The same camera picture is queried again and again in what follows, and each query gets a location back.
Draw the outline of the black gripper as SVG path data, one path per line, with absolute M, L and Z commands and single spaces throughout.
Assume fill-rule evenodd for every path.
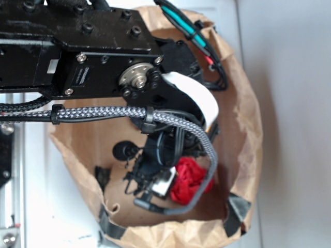
M 195 206 L 204 192 L 213 186 L 210 170 L 216 162 L 212 148 L 205 150 L 202 142 L 191 132 L 181 128 L 164 128 L 148 136 L 144 146 L 132 141 L 118 142 L 113 155 L 119 161 L 134 161 L 133 168 L 127 172 L 125 193 L 134 196 L 134 204 L 139 207 L 154 207 L 152 185 L 162 171 L 175 167 L 181 157 L 207 157 L 209 165 L 205 178 L 188 205 Z

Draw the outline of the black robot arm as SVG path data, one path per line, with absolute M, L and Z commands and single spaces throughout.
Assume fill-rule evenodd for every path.
M 1 1 L 1 93 L 38 92 L 36 100 L 1 104 L 1 124 L 78 123 L 130 117 L 148 138 L 114 146 L 118 160 L 135 159 L 134 203 L 166 215 L 192 209 L 216 169 L 212 140 L 218 106 L 213 90 L 228 80 L 216 51 L 192 22 L 168 1 L 163 15 L 203 54 L 218 80 L 203 79 L 186 42 L 152 36 L 139 12 L 106 1 Z M 209 156 L 211 165 L 187 206 L 151 202 L 183 155 Z

